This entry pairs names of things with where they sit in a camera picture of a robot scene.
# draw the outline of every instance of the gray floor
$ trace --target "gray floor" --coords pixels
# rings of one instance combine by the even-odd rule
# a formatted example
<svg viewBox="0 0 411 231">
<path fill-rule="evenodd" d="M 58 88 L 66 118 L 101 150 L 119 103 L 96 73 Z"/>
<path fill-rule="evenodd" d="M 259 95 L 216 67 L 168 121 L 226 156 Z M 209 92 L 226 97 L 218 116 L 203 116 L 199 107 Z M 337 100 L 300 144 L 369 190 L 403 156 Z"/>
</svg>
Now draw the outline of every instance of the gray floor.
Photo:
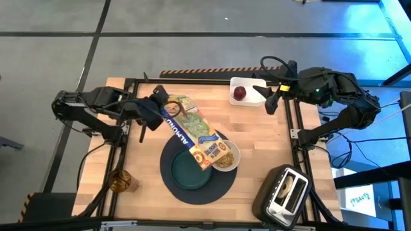
<svg viewBox="0 0 411 231">
<path fill-rule="evenodd" d="M 95 31 L 103 5 L 104 0 L 0 0 L 0 31 Z M 375 3 L 317 1 L 302 6 L 291 0 L 113 0 L 103 31 L 391 32 Z M 91 39 L 0 37 L 0 135 L 25 144 L 22 151 L 0 148 L 0 182 L 6 186 L 0 190 L 0 223 L 16 221 L 25 196 L 40 190 L 62 127 L 54 120 L 51 101 L 59 90 L 75 90 Z M 395 40 L 101 38 L 85 90 L 104 85 L 107 77 L 138 78 L 143 71 L 156 78 L 164 69 L 254 67 L 263 55 L 296 60 L 299 69 L 325 66 L 352 72 L 363 80 L 384 80 L 407 64 Z M 382 105 L 401 90 L 371 89 Z M 378 118 L 397 109 L 386 108 Z M 403 134 L 401 115 L 396 115 L 349 137 Z M 53 191 L 75 192 L 76 172 L 88 143 L 87 136 L 71 133 Z M 337 155 L 346 146 L 335 142 L 328 148 Z M 403 141 L 361 148 L 382 166 L 408 157 Z M 353 159 L 368 163 L 357 150 Z"/>
</svg>

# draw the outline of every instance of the red apple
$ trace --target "red apple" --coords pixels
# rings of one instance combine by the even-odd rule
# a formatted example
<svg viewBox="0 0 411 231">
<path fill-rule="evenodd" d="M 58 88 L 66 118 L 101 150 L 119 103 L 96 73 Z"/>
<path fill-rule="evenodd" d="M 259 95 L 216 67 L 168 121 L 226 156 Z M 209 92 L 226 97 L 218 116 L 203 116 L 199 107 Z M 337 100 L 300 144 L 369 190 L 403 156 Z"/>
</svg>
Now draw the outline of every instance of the red apple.
<svg viewBox="0 0 411 231">
<path fill-rule="evenodd" d="M 243 100 L 246 94 L 247 92 L 245 91 L 244 87 L 236 87 L 234 89 L 234 99 L 238 101 Z"/>
</svg>

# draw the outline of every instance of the green plate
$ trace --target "green plate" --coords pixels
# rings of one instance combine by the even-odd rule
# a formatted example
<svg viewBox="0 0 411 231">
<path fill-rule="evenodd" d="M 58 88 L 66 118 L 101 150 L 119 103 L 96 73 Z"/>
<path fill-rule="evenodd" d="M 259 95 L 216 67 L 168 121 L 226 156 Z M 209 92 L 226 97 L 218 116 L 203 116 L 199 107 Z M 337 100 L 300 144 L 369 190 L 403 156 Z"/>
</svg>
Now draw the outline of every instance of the green plate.
<svg viewBox="0 0 411 231">
<path fill-rule="evenodd" d="M 171 177 L 183 189 L 198 189 L 207 183 L 212 168 L 202 171 L 188 150 L 180 150 L 171 161 Z"/>
</svg>

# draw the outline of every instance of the wooden table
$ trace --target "wooden table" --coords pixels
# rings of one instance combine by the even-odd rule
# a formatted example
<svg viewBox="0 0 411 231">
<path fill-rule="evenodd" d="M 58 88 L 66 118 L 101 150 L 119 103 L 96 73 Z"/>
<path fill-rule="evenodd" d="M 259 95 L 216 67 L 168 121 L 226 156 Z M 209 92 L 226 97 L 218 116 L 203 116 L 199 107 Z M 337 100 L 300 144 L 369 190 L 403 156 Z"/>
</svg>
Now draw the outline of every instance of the wooden table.
<svg viewBox="0 0 411 231">
<path fill-rule="evenodd" d="M 124 78 L 109 78 L 107 86 L 122 89 Z M 137 97 L 149 96 L 156 84 L 140 83 Z M 140 188 L 136 192 L 123 192 L 118 196 L 115 218 L 179 221 L 232 221 L 258 222 L 251 213 L 251 205 L 268 171 L 282 164 L 292 165 L 292 152 L 284 101 L 279 102 L 275 115 L 268 115 L 264 106 L 239 107 L 229 103 L 228 85 L 163 84 L 169 94 L 191 97 L 207 120 L 241 151 L 237 177 L 230 190 L 219 200 L 206 205 L 190 205 L 176 199 L 164 185 L 160 175 L 160 156 L 163 146 L 173 135 L 163 123 L 156 131 L 147 130 L 144 142 L 139 143 L 141 127 L 132 122 L 124 169 L 136 177 Z M 292 107 L 293 122 L 297 124 Z M 320 125 L 317 107 L 301 103 L 305 128 Z M 99 119 L 108 124 L 115 121 L 105 115 Z M 89 149 L 103 142 L 93 137 Z M 85 161 L 73 215 L 81 213 L 99 191 L 109 155 L 104 146 Z M 318 195 L 333 213 L 342 220 L 327 153 L 310 151 L 311 168 Z M 107 194 L 103 214 L 108 214 L 111 192 Z M 308 217 L 313 220 L 311 203 L 307 201 Z"/>
</svg>

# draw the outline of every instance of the white plate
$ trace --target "white plate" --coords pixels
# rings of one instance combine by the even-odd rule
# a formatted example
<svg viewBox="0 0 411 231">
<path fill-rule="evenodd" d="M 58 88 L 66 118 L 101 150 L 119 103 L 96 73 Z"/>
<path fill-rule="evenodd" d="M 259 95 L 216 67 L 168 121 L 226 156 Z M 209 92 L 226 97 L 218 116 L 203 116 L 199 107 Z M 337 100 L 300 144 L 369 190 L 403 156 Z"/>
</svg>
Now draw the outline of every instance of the white plate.
<svg viewBox="0 0 411 231">
<path fill-rule="evenodd" d="M 265 102 L 265 98 L 252 88 L 253 85 L 267 87 L 267 83 L 262 79 L 232 77 L 230 79 L 230 103 L 232 105 L 259 107 Z M 238 101 L 234 99 L 234 89 L 244 87 L 246 91 L 245 98 Z"/>
<path fill-rule="evenodd" d="M 216 163 L 214 163 L 213 168 L 215 168 L 219 171 L 231 171 L 231 170 L 235 169 L 238 166 L 238 164 L 240 163 L 240 157 L 241 157 L 240 150 L 238 149 L 237 145 L 235 145 L 235 143 L 233 143 L 232 141 L 224 140 L 224 143 L 226 145 L 228 145 L 228 147 L 230 147 L 231 153 L 234 156 L 234 163 L 231 166 L 225 167 L 225 168 L 218 167 L 216 165 Z"/>
</svg>

